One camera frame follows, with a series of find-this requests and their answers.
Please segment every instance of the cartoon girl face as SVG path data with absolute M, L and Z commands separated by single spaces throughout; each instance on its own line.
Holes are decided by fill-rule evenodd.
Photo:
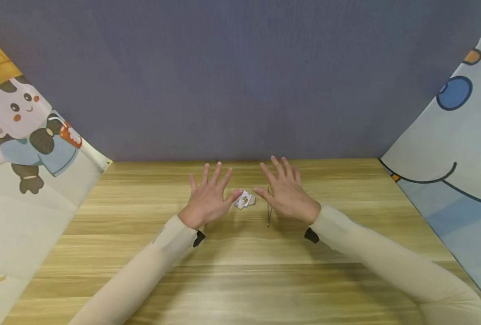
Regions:
M 11 78 L 0 86 L 0 138 L 28 137 L 46 120 L 51 105 L 25 79 Z

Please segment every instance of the purple wall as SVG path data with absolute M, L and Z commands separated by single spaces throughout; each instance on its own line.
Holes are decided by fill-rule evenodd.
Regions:
M 0 1 L 0 47 L 113 160 L 378 157 L 481 1 Z

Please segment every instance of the hand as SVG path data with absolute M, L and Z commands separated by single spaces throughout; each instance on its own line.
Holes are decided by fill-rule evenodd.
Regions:
M 188 204 L 179 212 L 179 219 L 189 228 L 199 229 L 200 227 L 222 217 L 230 209 L 233 202 L 242 194 L 242 189 L 236 189 L 224 199 L 224 189 L 230 181 L 233 169 L 230 167 L 224 175 L 222 181 L 219 182 L 221 174 L 221 162 L 217 163 L 215 172 L 208 181 L 208 170 L 210 164 L 205 164 L 203 171 L 203 180 L 201 185 L 197 186 L 194 175 L 190 174 L 190 187 L 192 195 Z
M 266 175 L 271 186 L 272 195 L 264 188 L 254 188 L 255 193 L 265 199 L 271 208 L 281 216 L 296 218 L 311 225 L 315 222 L 322 206 L 307 195 L 302 188 L 300 171 L 297 167 L 289 164 L 288 160 L 282 157 L 284 168 L 275 156 L 271 156 L 277 176 L 275 177 L 264 163 L 260 168 Z

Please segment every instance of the small card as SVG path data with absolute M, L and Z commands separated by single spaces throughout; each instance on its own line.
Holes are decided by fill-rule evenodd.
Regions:
M 253 201 L 254 203 L 254 200 L 251 199 L 253 197 L 254 196 L 251 195 L 250 193 L 243 191 L 242 194 L 238 197 L 238 199 L 236 199 L 235 202 L 233 202 L 233 205 L 239 209 L 245 208 L 250 204 L 251 201 Z

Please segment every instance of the wooden table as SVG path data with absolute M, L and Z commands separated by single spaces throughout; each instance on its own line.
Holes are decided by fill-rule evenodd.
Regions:
M 293 161 L 305 190 L 452 271 L 475 290 L 376 159 Z M 117 162 L 107 169 L 5 325 L 66 324 L 185 205 L 202 162 Z M 225 162 L 230 188 L 267 182 L 258 162 Z M 421 324 L 414 304 L 364 266 L 303 239 L 306 226 L 267 206 L 206 226 L 128 324 Z

